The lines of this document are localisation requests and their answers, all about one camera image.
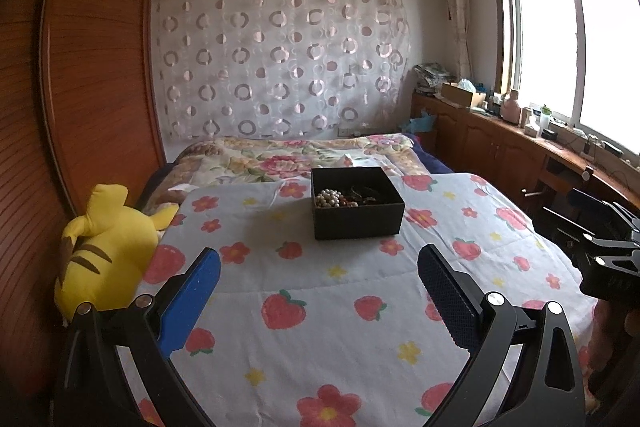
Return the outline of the circle pattern sheer curtain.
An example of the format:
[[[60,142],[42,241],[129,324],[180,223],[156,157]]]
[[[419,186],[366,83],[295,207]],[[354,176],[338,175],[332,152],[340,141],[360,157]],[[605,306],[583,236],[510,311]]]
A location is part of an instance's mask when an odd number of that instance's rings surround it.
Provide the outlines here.
[[[152,0],[160,125],[174,141],[395,124],[404,0]]]

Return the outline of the yellow striped plush toy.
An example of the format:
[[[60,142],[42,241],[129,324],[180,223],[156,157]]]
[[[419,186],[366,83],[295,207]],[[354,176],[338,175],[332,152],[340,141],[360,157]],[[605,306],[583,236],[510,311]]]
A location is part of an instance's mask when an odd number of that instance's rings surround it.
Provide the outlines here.
[[[99,311],[126,308],[165,231],[178,213],[167,204],[151,216],[126,205],[128,188],[93,187],[85,213],[68,222],[61,237],[61,264],[54,303],[66,321],[90,303]]]

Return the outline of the floral quilt blanket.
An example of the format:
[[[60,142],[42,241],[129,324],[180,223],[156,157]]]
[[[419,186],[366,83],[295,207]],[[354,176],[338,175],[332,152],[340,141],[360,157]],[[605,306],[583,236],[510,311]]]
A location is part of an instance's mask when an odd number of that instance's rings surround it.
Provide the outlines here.
[[[314,168],[381,167],[390,176],[428,170],[413,139],[400,133],[333,140],[213,138],[195,142],[155,173],[139,208],[153,213],[180,204],[199,187],[307,178]]]

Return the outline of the strawberry flower print bedsheet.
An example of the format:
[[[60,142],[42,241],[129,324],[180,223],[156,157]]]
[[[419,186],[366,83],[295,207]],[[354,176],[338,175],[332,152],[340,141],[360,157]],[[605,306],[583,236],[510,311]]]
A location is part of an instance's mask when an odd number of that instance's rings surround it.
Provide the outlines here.
[[[433,244],[483,291],[515,306],[561,303],[588,351],[594,300],[560,248],[506,196],[467,173],[402,176],[399,232],[317,241],[310,184],[192,192],[141,284],[155,294],[206,247],[221,278],[172,363],[219,426],[420,426],[468,355],[416,271]]]

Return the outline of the black jewelry box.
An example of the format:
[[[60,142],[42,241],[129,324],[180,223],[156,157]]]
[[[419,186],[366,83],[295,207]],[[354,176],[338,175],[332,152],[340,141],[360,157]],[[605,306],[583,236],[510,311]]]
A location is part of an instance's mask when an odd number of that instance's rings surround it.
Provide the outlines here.
[[[381,167],[312,169],[311,205],[318,241],[395,236],[406,208]]]

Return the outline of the pink bottle on cabinet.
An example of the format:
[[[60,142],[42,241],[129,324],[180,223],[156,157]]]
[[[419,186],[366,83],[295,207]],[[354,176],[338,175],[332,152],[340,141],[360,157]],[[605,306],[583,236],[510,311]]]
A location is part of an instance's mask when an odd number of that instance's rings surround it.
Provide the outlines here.
[[[504,98],[500,108],[501,118],[509,124],[520,124],[521,106],[518,104],[518,90],[512,89]]]

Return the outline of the window with wooden frame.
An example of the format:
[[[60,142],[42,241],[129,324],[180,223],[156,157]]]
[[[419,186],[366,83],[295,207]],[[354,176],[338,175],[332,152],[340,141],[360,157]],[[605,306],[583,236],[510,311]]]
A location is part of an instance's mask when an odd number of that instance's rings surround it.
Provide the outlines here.
[[[639,0],[500,0],[503,72],[523,105],[639,153]]]

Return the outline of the wooden wardrobe door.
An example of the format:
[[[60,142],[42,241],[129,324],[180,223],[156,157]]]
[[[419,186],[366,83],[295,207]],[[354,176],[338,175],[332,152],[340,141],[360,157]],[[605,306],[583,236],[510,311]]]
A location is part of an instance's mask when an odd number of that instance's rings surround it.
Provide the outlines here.
[[[1,387],[28,398],[60,359],[53,284],[67,222],[99,183],[136,200],[165,153],[151,0],[1,0]]]

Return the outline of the cardboard tissue box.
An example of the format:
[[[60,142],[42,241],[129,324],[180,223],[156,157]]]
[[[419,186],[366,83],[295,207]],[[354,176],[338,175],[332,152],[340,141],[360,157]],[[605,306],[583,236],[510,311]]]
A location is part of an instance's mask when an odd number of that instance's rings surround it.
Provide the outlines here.
[[[486,94],[471,92],[460,88],[455,83],[444,82],[440,89],[440,96],[450,103],[461,107],[472,108],[481,106],[485,102]]]

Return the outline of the long wooden side cabinet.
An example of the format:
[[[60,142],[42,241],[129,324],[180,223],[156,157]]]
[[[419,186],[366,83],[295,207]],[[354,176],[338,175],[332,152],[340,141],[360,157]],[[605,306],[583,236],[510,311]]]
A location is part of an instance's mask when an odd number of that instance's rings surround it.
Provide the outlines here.
[[[529,215],[572,188],[639,210],[638,182],[597,166],[568,145],[531,138],[498,118],[415,93],[411,115],[423,112],[435,117],[435,136],[423,141],[425,150],[454,171],[490,182]]]

